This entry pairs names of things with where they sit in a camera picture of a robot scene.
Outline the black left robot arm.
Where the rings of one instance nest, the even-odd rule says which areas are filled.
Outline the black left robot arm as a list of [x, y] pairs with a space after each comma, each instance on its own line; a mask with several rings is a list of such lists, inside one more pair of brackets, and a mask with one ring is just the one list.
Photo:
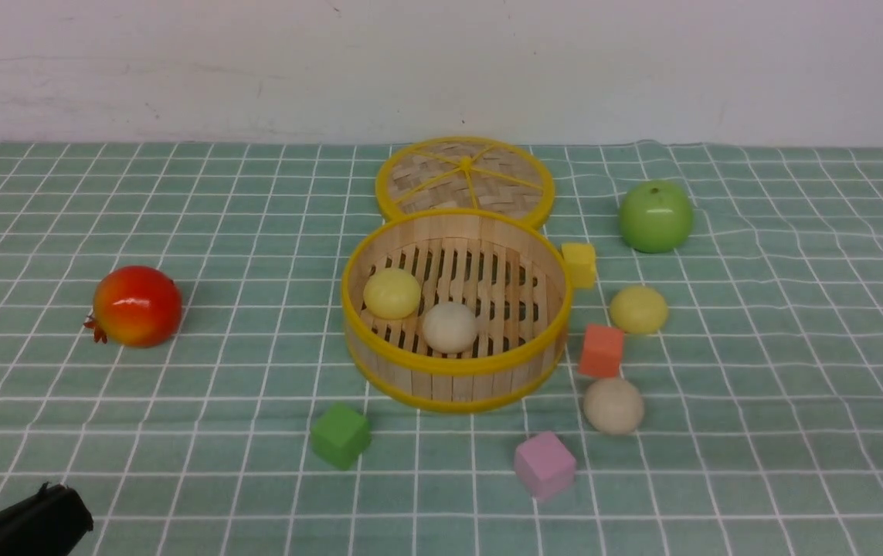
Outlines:
[[77, 490], [43, 483], [34, 495], [0, 510], [0, 555], [68, 555], [93, 528]]

